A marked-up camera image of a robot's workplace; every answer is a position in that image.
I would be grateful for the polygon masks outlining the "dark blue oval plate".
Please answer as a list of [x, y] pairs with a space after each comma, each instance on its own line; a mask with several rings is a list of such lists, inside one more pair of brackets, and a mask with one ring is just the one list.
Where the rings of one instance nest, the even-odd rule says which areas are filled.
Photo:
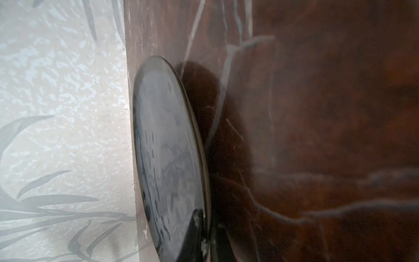
[[208, 255], [211, 197], [205, 150], [187, 94], [170, 63], [152, 56], [134, 82], [136, 166], [150, 234], [162, 262], [175, 262], [195, 209]]

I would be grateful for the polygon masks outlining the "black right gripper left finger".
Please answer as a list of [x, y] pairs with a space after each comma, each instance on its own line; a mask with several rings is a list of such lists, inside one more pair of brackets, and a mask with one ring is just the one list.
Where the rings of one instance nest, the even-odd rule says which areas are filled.
[[182, 248], [176, 262], [203, 262], [201, 244], [204, 232], [203, 211], [195, 209], [182, 244]]

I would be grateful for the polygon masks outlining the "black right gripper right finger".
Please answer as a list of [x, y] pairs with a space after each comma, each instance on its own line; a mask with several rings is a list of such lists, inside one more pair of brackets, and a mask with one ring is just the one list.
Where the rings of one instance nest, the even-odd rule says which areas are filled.
[[225, 226], [218, 222], [211, 229], [210, 261], [237, 262]]

